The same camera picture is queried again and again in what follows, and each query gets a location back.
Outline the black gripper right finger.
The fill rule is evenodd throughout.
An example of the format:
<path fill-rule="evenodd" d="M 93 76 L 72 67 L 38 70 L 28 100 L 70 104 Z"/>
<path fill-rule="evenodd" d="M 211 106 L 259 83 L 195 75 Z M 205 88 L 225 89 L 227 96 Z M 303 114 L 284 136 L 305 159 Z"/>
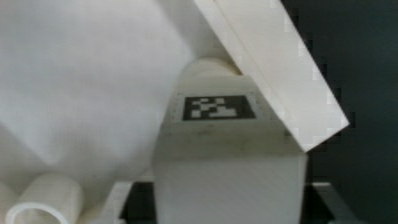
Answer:
<path fill-rule="evenodd" d="M 333 216 L 333 220 L 328 224 L 358 224 L 358 219 L 332 184 L 328 182 L 314 182 L 312 188 Z"/>

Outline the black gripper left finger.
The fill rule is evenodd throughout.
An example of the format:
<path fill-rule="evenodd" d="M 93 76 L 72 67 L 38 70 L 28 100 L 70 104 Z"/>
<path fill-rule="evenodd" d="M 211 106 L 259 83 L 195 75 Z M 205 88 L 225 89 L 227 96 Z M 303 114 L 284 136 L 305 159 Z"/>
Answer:
<path fill-rule="evenodd" d="M 124 181 L 113 184 L 99 214 L 99 224 L 125 224 L 125 221 L 120 218 L 120 214 L 131 190 L 131 185 L 133 183 Z"/>

